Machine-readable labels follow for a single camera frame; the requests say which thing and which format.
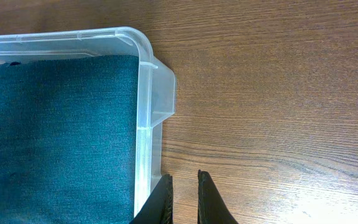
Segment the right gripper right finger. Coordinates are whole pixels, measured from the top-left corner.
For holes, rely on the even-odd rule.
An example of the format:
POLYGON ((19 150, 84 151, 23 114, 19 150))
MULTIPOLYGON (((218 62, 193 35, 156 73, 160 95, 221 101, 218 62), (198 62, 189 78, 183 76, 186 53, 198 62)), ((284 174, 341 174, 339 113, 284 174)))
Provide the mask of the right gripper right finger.
POLYGON ((198 224, 238 224, 227 209, 213 179, 198 171, 198 224))

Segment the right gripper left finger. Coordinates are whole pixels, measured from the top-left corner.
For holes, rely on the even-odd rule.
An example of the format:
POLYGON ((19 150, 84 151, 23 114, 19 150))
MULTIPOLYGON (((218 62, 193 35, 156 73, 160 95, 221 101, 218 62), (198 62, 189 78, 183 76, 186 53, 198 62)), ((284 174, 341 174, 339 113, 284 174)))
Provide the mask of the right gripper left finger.
POLYGON ((158 181, 140 212, 130 224, 173 224, 173 179, 165 174, 158 181))

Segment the clear plastic storage container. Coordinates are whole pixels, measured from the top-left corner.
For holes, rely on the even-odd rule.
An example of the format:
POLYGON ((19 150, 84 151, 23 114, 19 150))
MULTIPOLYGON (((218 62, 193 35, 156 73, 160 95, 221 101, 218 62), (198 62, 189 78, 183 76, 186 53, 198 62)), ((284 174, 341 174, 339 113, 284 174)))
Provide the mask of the clear plastic storage container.
POLYGON ((0 64, 101 55, 139 58, 134 213, 161 178, 162 123, 175 113, 175 74, 154 56, 149 39, 131 27, 0 35, 0 64))

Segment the dark blue jeans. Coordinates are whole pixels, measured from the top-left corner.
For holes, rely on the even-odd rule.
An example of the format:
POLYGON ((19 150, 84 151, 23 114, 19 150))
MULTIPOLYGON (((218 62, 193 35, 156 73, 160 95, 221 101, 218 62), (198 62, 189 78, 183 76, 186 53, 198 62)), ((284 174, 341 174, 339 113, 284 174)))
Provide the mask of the dark blue jeans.
POLYGON ((129 223, 139 59, 0 65, 0 223, 129 223))

